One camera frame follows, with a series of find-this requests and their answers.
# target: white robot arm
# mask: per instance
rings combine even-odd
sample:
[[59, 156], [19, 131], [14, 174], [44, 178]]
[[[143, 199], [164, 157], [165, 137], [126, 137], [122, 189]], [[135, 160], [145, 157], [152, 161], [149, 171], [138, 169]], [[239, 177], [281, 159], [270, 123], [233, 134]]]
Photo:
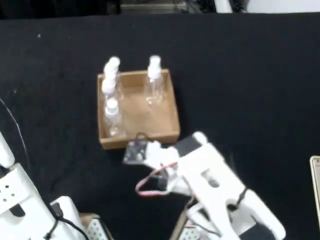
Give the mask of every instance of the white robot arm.
[[0, 239], [112, 240], [99, 218], [82, 224], [70, 197], [52, 202], [49, 210], [37, 188], [0, 132]]
[[[257, 229], [261, 231], [261, 235], [255, 233], [257, 239], [263, 235], [270, 236], [268, 240], [283, 240], [286, 236], [280, 221], [201, 132], [169, 148], [137, 139], [128, 144], [123, 162], [156, 169], [138, 183], [136, 191], [141, 196], [173, 192], [196, 198], [198, 203], [186, 209], [186, 215], [201, 232], [201, 239], [247, 240]], [[155, 174], [164, 191], [140, 191]]]

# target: black tablecloth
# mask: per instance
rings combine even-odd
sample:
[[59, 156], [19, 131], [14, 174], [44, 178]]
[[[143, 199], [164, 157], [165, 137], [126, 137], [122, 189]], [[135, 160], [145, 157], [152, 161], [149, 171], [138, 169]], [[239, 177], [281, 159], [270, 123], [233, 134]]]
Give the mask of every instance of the black tablecloth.
[[0, 22], [0, 131], [46, 201], [70, 196], [116, 240], [168, 239], [187, 199], [140, 198], [149, 170], [98, 141], [96, 75], [112, 55], [171, 70], [181, 137], [203, 131], [280, 219], [319, 239], [309, 158], [320, 154], [320, 14], [159, 15]]

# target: plastic bottle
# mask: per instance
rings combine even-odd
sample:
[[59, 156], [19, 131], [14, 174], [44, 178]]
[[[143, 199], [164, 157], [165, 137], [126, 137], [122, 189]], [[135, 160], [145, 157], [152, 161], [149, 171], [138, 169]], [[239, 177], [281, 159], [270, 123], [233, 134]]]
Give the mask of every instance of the plastic bottle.
[[109, 138], [120, 138], [127, 135], [123, 115], [119, 110], [118, 101], [113, 97], [106, 101], [104, 110], [104, 129]]
[[107, 100], [110, 98], [117, 99], [116, 91], [117, 76], [114, 72], [109, 72], [105, 75], [102, 81], [101, 91], [102, 91], [102, 102], [106, 106]]
[[144, 94], [149, 105], [159, 105], [164, 95], [164, 78], [161, 73], [161, 58], [150, 57], [148, 73], [144, 82]]
[[116, 99], [118, 101], [124, 99], [124, 87], [121, 82], [120, 72], [119, 72], [119, 66], [120, 66], [120, 59], [117, 56], [112, 56], [109, 61], [104, 66], [103, 72], [104, 76], [116, 75]]

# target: cardboard box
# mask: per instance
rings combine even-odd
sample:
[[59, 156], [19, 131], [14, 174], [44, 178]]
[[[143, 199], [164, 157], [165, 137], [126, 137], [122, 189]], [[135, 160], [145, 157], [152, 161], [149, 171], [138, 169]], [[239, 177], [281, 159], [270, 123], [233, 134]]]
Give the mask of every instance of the cardboard box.
[[130, 71], [120, 74], [124, 100], [119, 102], [123, 112], [127, 137], [107, 137], [104, 125], [104, 105], [101, 101], [103, 74], [97, 77], [97, 117], [99, 141], [104, 149], [125, 148], [138, 133], [145, 133], [149, 139], [163, 144], [175, 143], [180, 135], [180, 124], [174, 88], [168, 69], [162, 70], [165, 83], [164, 98], [160, 106], [150, 106], [144, 95], [147, 71]]

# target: hole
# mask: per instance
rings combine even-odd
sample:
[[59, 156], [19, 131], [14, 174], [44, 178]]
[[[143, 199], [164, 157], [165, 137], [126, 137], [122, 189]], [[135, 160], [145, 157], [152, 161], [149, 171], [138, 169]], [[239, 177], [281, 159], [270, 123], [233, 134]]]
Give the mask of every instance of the hole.
[[208, 182], [208, 184], [213, 188], [218, 188], [220, 184], [212, 177], [213, 174], [210, 169], [207, 169], [201, 173], [201, 176]]
[[234, 212], [235, 210], [237, 210], [237, 207], [233, 204], [228, 204], [226, 206], [226, 208], [230, 211], [230, 212]]

